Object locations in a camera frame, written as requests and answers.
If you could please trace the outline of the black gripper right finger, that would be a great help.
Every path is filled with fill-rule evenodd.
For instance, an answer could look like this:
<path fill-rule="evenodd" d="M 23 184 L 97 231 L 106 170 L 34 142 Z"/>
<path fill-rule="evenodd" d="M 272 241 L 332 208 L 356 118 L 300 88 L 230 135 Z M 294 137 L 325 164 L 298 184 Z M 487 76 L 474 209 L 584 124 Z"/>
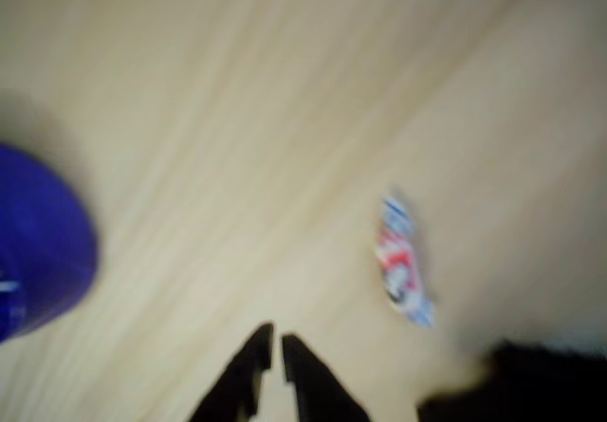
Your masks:
<path fill-rule="evenodd" d="M 299 421 L 370 421 L 329 367 L 296 335 L 281 338 L 285 381 L 292 385 Z"/>

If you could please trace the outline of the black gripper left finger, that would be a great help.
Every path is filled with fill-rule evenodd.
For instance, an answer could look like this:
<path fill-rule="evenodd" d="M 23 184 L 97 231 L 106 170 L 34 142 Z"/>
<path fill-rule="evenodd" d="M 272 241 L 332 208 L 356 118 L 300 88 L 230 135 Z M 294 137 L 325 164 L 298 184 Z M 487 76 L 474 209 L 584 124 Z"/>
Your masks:
<path fill-rule="evenodd" d="M 271 368 L 274 324 L 257 327 L 230 359 L 190 421 L 249 421 L 257 414 L 263 374 Z"/>

